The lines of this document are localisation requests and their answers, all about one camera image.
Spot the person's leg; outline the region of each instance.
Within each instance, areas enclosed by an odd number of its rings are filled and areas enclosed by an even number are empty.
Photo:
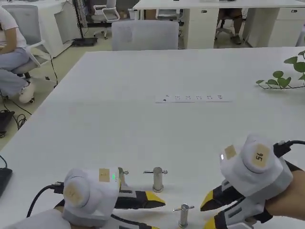
[[[233,18],[235,30],[235,36],[232,37],[232,40],[235,44],[241,44],[242,42],[239,37],[239,31],[243,24],[242,9],[232,9],[230,13],[230,18]]]
[[[28,82],[14,73],[0,69],[0,91],[3,96],[13,97],[21,93]]]
[[[34,86],[13,74],[11,70],[25,64],[29,56],[25,50],[17,48],[14,52],[0,55],[0,91],[2,95],[20,95],[20,101],[27,103],[33,96]]]
[[[222,18],[224,18],[224,15],[225,15],[225,9],[219,9],[216,27],[218,27],[219,22],[220,22],[220,20],[221,20]]]

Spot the person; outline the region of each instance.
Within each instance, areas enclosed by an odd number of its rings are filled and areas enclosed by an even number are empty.
[[[280,195],[266,201],[266,209],[272,216],[286,216],[305,221],[305,172],[295,167],[293,181]],[[78,227],[61,217],[62,202],[54,209],[26,218],[4,229],[94,229]]]
[[[11,71],[28,62],[26,40],[13,16],[0,7],[0,92],[3,96],[20,95],[21,103],[29,102],[35,86]]]
[[[241,44],[242,41],[239,37],[239,31],[243,24],[242,9],[219,9],[217,25],[219,24],[220,20],[226,18],[233,19],[234,22],[235,34],[233,37],[231,37],[233,43]]]

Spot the white sneaker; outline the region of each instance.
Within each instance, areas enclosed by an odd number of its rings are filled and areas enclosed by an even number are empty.
[[[30,83],[23,87],[23,89],[20,92],[19,101],[23,104],[28,103],[34,95],[35,92],[35,85],[33,83]]]

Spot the hand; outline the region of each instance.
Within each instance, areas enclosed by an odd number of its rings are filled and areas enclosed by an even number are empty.
[[[266,209],[273,216],[286,216],[305,220],[305,172],[292,172],[294,178],[280,195],[266,202]]]
[[[57,206],[54,209],[60,211],[61,213],[63,212],[63,207],[62,206]],[[95,227],[88,228],[88,227],[79,227],[71,224],[71,229],[95,229]]]

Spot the chair backrest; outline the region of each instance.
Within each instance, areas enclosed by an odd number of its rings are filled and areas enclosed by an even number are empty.
[[[178,49],[176,21],[131,20],[112,23],[112,50]]]
[[[16,20],[28,45],[41,42],[38,8],[33,5],[3,5]]]
[[[107,0],[106,8],[115,8],[116,0]]]

